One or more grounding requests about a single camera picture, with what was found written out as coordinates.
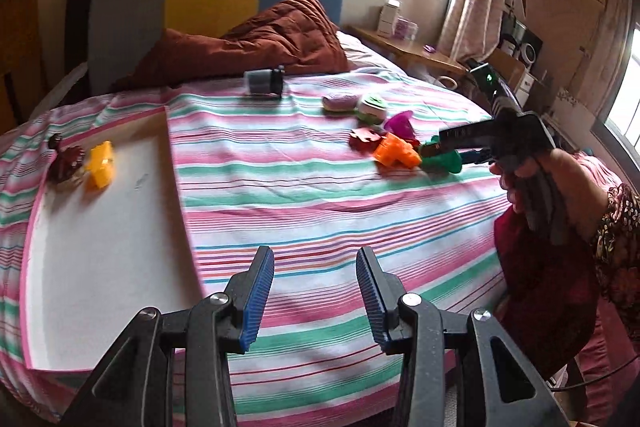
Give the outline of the floral sleeve forearm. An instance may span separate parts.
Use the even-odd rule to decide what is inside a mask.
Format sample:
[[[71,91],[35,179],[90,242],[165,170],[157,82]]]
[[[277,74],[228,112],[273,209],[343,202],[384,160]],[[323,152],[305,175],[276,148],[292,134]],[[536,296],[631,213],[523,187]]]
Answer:
[[[608,207],[591,244],[601,294],[639,351],[639,195],[628,185],[608,190]]]

